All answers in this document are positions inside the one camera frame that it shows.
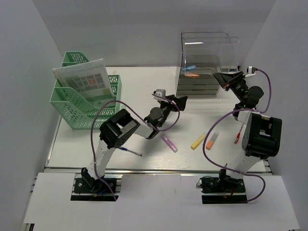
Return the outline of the blue highlighter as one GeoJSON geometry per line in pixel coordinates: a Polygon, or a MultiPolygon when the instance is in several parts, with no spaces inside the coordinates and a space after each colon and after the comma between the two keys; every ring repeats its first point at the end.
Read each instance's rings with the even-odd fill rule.
{"type": "Polygon", "coordinates": [[[191,66],[182,68],[182,71],[189,71],[189,70],[195,70],[195,69],[196,69],[196,66],[195,65],[191,65],[191,66]]]}

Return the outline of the purple highlighter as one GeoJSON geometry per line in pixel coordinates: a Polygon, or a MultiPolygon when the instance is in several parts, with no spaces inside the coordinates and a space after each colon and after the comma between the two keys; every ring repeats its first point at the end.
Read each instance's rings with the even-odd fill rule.
{"type": "Polygon", "coordinates": [[[161,139],[172,150],[172,152],[176,153],[178,151],[176,145],[166,135],[161,135],[161,139]]]}

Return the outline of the blue ballpoint pen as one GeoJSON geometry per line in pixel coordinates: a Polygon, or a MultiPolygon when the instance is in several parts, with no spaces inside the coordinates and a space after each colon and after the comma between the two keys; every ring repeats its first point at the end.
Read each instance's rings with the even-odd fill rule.
{"type": "Polygon", "coordinates": [[[127,148],[124,148],[124,147],[120,147],[119,149],[122,150],[122,151],[125,151],[125,152],[129,152],[129,153],[131,153],[131,154],[140,156],[140,157],[142,156],[142,154],[137,153],[137,152],[134,152],[134,151],[131,151],[131,150],[129,150],[129,149],[127,149],[127,148]]]}

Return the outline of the red pen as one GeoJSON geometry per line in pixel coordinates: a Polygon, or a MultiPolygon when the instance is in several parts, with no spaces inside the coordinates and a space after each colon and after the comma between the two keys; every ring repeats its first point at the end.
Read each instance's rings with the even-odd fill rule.
{"type": "Polygon", "coordinates": [[[244,126],[244,125],[241,126],[241,128],[240,128],[240,130],[239,130],[239,132],[238,132],[238,134],[237,134],[237,136],[236,136],[236,139],[235,139],[235,141],[234,141],[235,144],[237,144],[238,141],[239,141],[239,139],[240,139],[240,135],[241,135],[241,131],[242,131],[242,129],[243,129],[243,126],[244,126]]]}

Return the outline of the document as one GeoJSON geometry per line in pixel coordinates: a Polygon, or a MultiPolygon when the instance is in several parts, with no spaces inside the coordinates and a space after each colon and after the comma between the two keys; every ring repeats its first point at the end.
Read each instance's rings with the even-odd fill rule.
{"type": "Polygon", "coordinates": [[[71,87],[95,107],[115,98],[103,59],[54,68],[63,87],[71,87]]]}

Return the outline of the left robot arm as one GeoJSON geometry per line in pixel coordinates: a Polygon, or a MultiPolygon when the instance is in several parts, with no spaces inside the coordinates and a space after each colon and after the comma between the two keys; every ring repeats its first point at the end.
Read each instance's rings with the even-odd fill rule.
{"type": "Polygon", "coordinates": [[[115,115],[104,121],[100,126],[99,145],[97,149],[93,144],[93,128],[90,129],[90,143],[93,153],[92,162],[88,167],[82,168],[81,178],[86,188],[92,192],[98,192],[105,185],[112,192],[113,189],[104,180],[105,170],[111,156],[116,149],[122,147],[133,135],[139,135],[147,140],[153,139],[159,132],[171,129],[162,129],[171,112],[180,113],[185,110],[187,96],[177,98],[175,95],[166,96],[166,91],[157,89],[153,97],[160,104],[150,110],[149,115],[141,118],[142,124],[134,119],[125,109],[118,111],[115,115]]]}

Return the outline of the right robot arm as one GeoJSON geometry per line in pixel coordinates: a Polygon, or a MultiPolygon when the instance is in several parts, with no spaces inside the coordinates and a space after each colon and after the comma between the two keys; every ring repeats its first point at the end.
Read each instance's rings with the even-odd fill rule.
{"type": "Polygon", "coordinates": [[[238,98],[239,103],[234,106],[232,116],[245,125],[242,151],[219,172],[218,188],[228,192],[242,183],[244,174],[253,165],[277,155],[282,120],[256,111],[264,92],[259,86],[248,87],[242,71],[236,74],[215,73],[214,77],[224,90],[231,90],[238,98]]]}

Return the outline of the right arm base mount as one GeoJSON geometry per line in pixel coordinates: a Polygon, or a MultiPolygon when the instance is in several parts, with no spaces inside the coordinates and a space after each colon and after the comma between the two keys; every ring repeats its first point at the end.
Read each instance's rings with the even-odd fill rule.
{"type": "Polygon", "coordinates": [[[196,184],[201,189],[202,204],[246,204],[247,196],[244,181],[226,184],[218,177],[204,176],[196,184]]]}

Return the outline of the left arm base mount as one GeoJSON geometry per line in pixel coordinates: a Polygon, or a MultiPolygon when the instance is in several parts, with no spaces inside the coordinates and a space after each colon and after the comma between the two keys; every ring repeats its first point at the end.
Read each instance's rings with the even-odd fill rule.
{"type": "MultiPolygon", "coordinates": [[[[121,178],[105,178],[104,180],[109,184],[117,199],[121,190],[121,178]]],[[[104,183],[99,181],[94,189],[91,189],[81,177],[74,180],[70,200],[115,202],[110,189],[104,183]]]]}

